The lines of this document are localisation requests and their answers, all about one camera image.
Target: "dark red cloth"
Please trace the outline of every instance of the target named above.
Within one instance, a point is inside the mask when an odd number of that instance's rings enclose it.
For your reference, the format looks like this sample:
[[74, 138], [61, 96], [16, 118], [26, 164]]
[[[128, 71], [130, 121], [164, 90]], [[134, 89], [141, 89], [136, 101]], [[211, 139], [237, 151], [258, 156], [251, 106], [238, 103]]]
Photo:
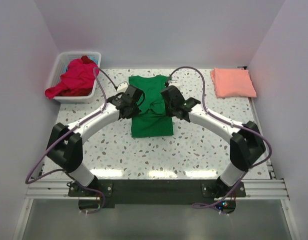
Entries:
[[61, 82], [45, 91], [46, 97], [53, 99], [55, 96], [88, 96], [94, 85], [95, 67], [97, 65], [87, 56], [72, 60], [68, 64], [68, 71], [60, 76]]

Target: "laundry basket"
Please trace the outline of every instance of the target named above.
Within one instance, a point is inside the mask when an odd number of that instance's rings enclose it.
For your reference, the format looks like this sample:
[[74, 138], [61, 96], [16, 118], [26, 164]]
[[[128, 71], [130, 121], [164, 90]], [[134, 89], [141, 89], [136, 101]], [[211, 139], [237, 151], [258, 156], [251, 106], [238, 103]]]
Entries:
[[[74, 59], [80, 59], [87, 56], [95, 60], [97, 66], [100, 66], [101, 54], [95, 51], [68, 51], [61, 53], [54, 64], [47, 88], [56, 86], [60, 82], [60, 76], [66, 72], [68, 64]], [[62, 104], [85, 104], [91, 103], [95, 97], [97, 82], [94, 81], [93, 89], [88, 96], [56, 96], [53, 99]]]

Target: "folded green fabric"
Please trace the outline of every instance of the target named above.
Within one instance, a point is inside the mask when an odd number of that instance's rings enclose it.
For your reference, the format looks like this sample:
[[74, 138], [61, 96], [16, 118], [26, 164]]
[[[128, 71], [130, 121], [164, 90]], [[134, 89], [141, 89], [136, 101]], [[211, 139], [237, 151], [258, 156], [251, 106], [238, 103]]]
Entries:
[[166, 116], [165, 102], [160, 94], [165, 88], [166, 80], [167, 77], [162, 75], [149, 78], [129, 77], [129, 84], [145, 92], [145, 101], [139, 107], [141, 113], [132, 118], [133, 138], [172, 136], [174, 134], [172, 118]]

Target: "folded pink towel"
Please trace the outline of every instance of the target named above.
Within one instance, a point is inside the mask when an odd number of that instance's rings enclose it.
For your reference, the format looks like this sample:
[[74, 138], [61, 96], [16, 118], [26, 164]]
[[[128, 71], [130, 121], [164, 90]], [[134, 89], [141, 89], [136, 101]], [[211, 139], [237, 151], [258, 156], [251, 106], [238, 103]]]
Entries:
[[256, 97], [248, 70], [214, 68], [210, 72], [218, 98]]

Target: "speckled tabletop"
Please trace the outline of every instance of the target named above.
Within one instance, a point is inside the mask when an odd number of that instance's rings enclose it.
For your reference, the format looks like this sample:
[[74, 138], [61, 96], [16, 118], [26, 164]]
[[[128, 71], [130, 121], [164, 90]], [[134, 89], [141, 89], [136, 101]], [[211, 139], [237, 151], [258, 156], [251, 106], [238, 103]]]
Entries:
[[[173, 69], [104, 69], [119, 84], [129, 76], [168, 76]], [[224, 116], [247, 122], [253, 119], [246, 97], [216, 98], [210, 69], [201, 69], [206, 80], [206, 105]], [[106, 96], [115, 90], [106, 78], [99, 75]], [[202, 82], [192, 70], [178, 71], [173, 79], [184, 86], [184, 97], [202, 99]], [[91, 113], [103, 100], [101, 91], [88, 104], [62, 104], [57, 122], [68, 124]], [[209, 130], [173, 118], [174, 136], [131, 138], [131, 120], [122, 119], [94, 134], [84, 144], [84, 164], [98, 178], [112, 179], [216, 179], [229, 163], [229, 145]], [[46, 159], [43, 172], [59, 168]], [[47, 179], [67, 179], [62, 172]], [[269, 179], [266, 163], [253, 168], [245, 179]]]

